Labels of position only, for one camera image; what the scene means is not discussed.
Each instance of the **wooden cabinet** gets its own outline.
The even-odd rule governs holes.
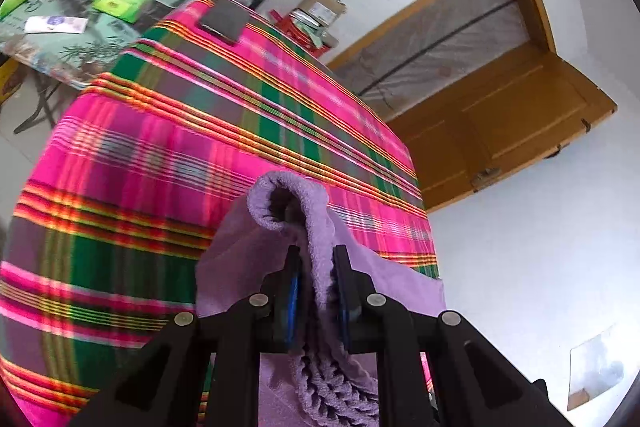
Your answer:
[[[587,77],[532,42],[434,94],[389,123],[435,210],[566,146],[615,112]]]

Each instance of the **purple towel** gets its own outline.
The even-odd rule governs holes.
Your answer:
[[[338,339],[335,245],[346,245],[353,269],[410,311],[435,316],[445,308],[441,281],[358,244],[327,203],[322,185],[268,172],[233,203],[196,267],[196,311],[207,317],[256,293],[266,274],[282,269],[289,245],[300,247],[299,313],[307,320],[288,355],[260,358],[261,427],[378,425],[375,355],[349,356]]]

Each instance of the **table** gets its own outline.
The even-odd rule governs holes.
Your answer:
[[[98,12],[93,0],[29,0],[0,22],[0,52],[33,68],[39,103],[14,133],[30,127],[41,110],[54,125],[47,99],[60,85],[82,90],[114,63],[121,50],[186,0],[153,0],[134,24]],[[63,15],[89,19],[84,34],[25,34],[31,16]]]
[[[34,427],[64,426],[193,311],[200,253],[265,172],[322,183],[358,242],[438,277],[398,137],[255,13],[235,46],[201,30],[215,2],[185,4],[128,46],[66,111],[18,198],[0,375]]]

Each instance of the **floor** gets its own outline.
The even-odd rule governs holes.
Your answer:
[[[52,95],[49,102],[56,120],[77,95],[78,91],[66,85],[61,85]],[[34,127],[14,134],[14,128],[34,111],[37,103],[38,92],[30,70],[20,89],[2,104],[0,110],[0,228],[3,230],[7,228],[20,191],[51,134],[44,112]]]

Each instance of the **plaid bedspread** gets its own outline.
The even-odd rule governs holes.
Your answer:
[[[267,171],[322,182],[359,242],[438,276],[400,140],[258,16],[236,46],[201,31],[213,2],[174,12],[85,90],[15,207],[0,375],[36,427],[65,425],[168,319],[193,310],[198,256]]]

